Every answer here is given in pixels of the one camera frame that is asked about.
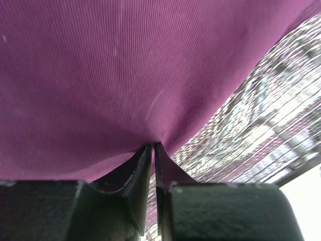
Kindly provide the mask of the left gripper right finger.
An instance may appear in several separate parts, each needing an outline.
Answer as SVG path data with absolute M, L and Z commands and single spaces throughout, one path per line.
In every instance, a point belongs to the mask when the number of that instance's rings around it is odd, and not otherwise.
M 154 147 L 157 225 L 162 240 L 303 240 L 278 186 L 201 183 Z

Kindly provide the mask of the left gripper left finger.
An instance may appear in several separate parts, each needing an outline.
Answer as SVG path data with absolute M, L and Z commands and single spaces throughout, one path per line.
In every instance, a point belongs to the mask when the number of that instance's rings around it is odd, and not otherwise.
M 140 240 L 151 146 L 92 183 L 1 181 L 1 240 Z

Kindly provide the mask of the purple cloth wrap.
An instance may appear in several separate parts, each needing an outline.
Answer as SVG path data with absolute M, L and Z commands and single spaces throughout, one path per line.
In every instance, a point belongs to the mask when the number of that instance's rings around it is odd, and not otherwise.
M 1 1 L 1 179 L 173 154 L 320 1 Z

